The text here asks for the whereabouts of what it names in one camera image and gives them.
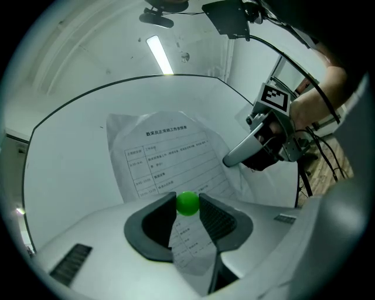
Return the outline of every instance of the wooden floor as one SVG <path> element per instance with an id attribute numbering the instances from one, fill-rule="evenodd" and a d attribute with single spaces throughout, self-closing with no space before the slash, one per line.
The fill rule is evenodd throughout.
<path id="1" fill-rule="evenodd" d="M 344 156 L 344 153 L 337 140 L 333 137 L 333 135 L 326 136 L 324 139 L 335 152 L 337 160 L 339 161 L 341 168 L 344 170 L 344 175 L 346 175 L 346 172 L 348 177 L 352 177 L 352 168 L 350 167 L 349 161 Z M 323 143 L 321 143 L 321 148 L 327 156 L 329 162 L 332 164 L 333 169 L 337 168 L 338 165 L 329 148 Z M 331 169 L 328 167 L 327 163 L 320 154 L 318 147 L 316 145 L 312 146 L 308 153 L 315 154 L 318 157 L 316 160 L 305 164 L 304 167 L 305 171 L 310 173 L 310 175 L 308 175 L 308 179 L 311 186 L 311 191 L 313 195 L 322 195 L 329 189 L 330 186 L 335 184 L 335 180 L 333 178 Z M 335 173 L 338 180 L 344 180 L 339 169 L 336 169 Z M 297 206 L 302 207 L 307 200 L 307 191 L 301 177 L 299 178 L 299 186 L 302 187 L 302 189 L 298 194 Z"/>

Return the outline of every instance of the white ceiling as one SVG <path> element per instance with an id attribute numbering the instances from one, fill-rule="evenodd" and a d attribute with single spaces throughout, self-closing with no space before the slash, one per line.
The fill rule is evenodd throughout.
<path id="1" fill-rule="evenodd" d="M 190 2 L 186 12 L 201 12 L 203 4 L 213 1 Z M 175 74 L 227 78 L 233 45 L 205 15 L 168 16 L 175 25 L 164 29 L 138 20 L 145 7 L 150 8 L 143 0 L 75 5 L 39 51 L 29 76 L 32 86 L 43 94 L 70 99 L 113 81 L 159 74 L 146 43 L 153 35 L 159 36 Z M 188 62 L 182 59 L 185 53 Z"/>

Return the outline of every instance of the fluorescent light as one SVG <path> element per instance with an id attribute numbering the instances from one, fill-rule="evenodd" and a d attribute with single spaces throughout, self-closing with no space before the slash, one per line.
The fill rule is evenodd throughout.
<path id="1" fill-rule="evenodd" d="M 162 72 L 164 74 L 173 74 L 171 65 L 169 64 L 168 58 L 165 55 L 159 37 L 157 35 L 151 36 L 149 39 L 147 39 L 147 44 L 150 47 L 152 54 L 155 56 L 160 69 L 162 69 Z"/>
<path id="2" fill-rule="evenodd" d="M 24 209 L 20 209 L 20 208 L 16 208 L 16 211 L 20 214 L 25 214 L 25 210 Z"/>

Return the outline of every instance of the sheet of paper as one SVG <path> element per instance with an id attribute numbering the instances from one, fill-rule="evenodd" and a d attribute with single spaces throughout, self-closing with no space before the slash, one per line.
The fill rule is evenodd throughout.
<path id="1" fill-rule="evenodd" d="M 110 115 L 107 136 L 124 202 L 187 190 L 238 199 L 248 191 L 239 168 L 223 166 L 229 149 L 221 137 L 181 112 Z M 204 277 L 200 282 L 208 288 L 216 247 L 199 213 L 178 214 L 169 245 L 175 265 L 185 274 Z"/>

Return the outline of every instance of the green ball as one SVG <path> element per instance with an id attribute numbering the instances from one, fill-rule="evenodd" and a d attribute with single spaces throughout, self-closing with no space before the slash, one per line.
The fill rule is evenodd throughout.
<path id="1" fill-rule="evenodd" d="M 199 210 L 199 197 L 193 192 L 182 192 L 177 196 L 176 209 L 184 216 L 192 216 Z"/>

